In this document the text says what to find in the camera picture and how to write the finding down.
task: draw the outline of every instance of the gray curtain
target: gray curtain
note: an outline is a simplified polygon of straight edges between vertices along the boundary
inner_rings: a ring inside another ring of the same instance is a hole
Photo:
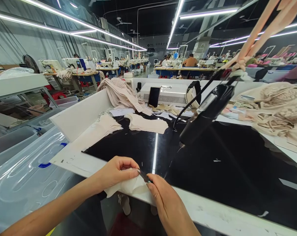
[[[68,0],[61,1],[62,10],[75,15],[77,18],[88,21],[91,24],[101,27],[100,19],[93,13],[90,14],[84,7],[78,6],[73,8]],[[32,6],[18,0],[0,1],[0,11],[13,15],[24,17],[33,21],[45,23],[48,26],[58,27],[68,31],[85,30],[81,25],[73,23],[62,17],[44,11],[40,8]],[[110,32],[122,37],[122,33],[114,26],[110,25]],[[105,40],[104,35],[96,32],[88,35],[89,37]],[[110,38],[112,43],[121,44],[120,40]],[[28,54],[35,61],[41,59],[58,60],[62,64],[63,57],[72,57],[73,53],[77,53],[84,58],[86,54],[91,57],[92,50],[97,51],[97,56],[101,59],[105,58],[105,49],[108,45],[85,40],[69,35],[59,34],[39,28],[21,25],[14,22],[4,21],[0,19],[0,64],[18,64],[22,62],[22,56]],[[127,50],[116,48],[117,54],[124,53]]]

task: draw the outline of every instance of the scissors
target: scissors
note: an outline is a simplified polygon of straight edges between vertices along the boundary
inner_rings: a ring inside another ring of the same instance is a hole
[[[142,178],[146,183],[152,183],[152,181],[148,178],[148,176],[143,171],[138,169],[138,172],[139,172],[139,175],[142,176]]]

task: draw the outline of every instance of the smartphone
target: smartphone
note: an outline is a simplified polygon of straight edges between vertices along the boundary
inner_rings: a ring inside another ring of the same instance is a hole
[[[153,107],[158,106],[159,93],[160,93],[160,87],[151,87],[149,91],[149,98],[148,98],[149,105],[152,105]]]

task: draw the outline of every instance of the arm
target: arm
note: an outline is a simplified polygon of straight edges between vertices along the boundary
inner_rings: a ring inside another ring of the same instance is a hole
[[[121,181],[138,176],[138,172],[134,169],[120,171],[129,168],[139,168],[139,166],[132,158],[115,156],[94,175],[17,221],[0,235],[47,235],[87,198]]]

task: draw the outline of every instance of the fingernail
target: fingernail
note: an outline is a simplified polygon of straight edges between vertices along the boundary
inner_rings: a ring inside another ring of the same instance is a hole
[[[153,186],[150,183],[146,184],[149,190],[153,190]]]

